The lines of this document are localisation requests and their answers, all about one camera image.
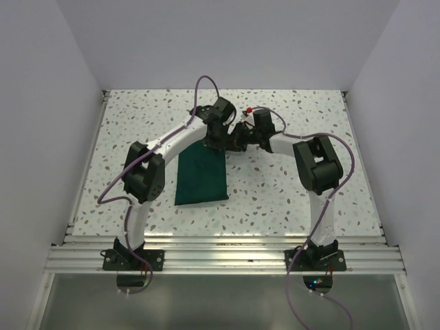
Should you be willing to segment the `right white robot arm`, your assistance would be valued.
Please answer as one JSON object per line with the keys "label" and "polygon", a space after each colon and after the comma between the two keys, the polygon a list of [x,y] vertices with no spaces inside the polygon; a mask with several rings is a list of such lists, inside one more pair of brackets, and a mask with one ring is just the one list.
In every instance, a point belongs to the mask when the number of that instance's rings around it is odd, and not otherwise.
{"label": "right white robot arm", "polygon": [[289,136],[276,130],[272,114],[265,107],[245,110],[228,138],[227,149],[245,151],[255,144],[268,153],[294,158],[299,180],[309,194],[311,229],[303,245],[284,251],[286,268],[293,272],[343,272],[347,264],[336,238],[331,205],[331,193],[344,174],[340,160],[328,136]]}

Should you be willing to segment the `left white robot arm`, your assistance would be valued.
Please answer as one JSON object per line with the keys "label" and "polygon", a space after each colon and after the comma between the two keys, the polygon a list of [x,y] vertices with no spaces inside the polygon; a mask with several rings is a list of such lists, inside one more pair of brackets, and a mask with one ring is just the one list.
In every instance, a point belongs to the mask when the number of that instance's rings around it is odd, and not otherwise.
{"label": "left white robot arm", "polygon": [[228,198],[225,147],[234,105],[219,97],[196,106],[189,121],[147,144],[134,142],[120,175],[129,206],[122,234],[113,243],[110,261],[135,270],[149,263],[144,229],[151,204],[166,185],[166,167],[178,160],[175,205],[223,201]]}

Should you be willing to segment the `green surgical cloth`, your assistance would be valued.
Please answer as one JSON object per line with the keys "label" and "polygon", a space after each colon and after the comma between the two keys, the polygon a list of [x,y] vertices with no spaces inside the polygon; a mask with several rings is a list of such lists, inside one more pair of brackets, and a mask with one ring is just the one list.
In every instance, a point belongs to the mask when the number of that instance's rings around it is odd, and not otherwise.
{"label": "green surgical cloth", "polygon": [[224,150],[197,141],[178,157],[175,205],[210,203],[229,199]]}

